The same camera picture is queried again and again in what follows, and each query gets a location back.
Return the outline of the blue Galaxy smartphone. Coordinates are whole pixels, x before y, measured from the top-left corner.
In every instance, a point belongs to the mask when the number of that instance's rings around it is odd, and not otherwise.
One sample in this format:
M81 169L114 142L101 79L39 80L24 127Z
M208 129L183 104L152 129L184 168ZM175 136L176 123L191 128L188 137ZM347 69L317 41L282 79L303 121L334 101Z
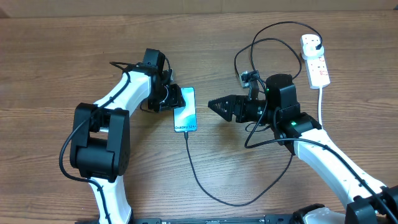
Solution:
M176 133L197 130L197 114L194 87L182 88L185 106L174 109L174 130Z

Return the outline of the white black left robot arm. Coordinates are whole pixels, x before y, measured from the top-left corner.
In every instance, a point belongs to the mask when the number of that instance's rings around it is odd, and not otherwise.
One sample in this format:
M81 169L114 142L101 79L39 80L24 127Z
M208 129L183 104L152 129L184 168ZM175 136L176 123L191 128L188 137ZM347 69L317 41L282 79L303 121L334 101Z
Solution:
M65 146L70 164L78 169L75 180L90 185L99 209L96 223L132 223L123 175L131 151L130 117L142 102L158 113L186 105L181 88L173 82L173 70L161 51L146 49L142 62L112 62L121 69L120 82L95 103L80 103L73 130Z

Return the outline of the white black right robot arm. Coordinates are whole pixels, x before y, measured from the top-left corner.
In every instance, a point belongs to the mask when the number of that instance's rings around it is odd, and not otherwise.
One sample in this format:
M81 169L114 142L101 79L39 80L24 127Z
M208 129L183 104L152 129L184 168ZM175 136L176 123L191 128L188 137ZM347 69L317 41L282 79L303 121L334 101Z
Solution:
M290 223L397 223L397 187L387 187L367 174L317 120L300 110L291 75L241 78L249 83L247 96L224 96L209 101L208 107L226 121L268 124L274 138L264 144L277 142L307 163L345 208L345 213L336 213L316 203L294 212Z

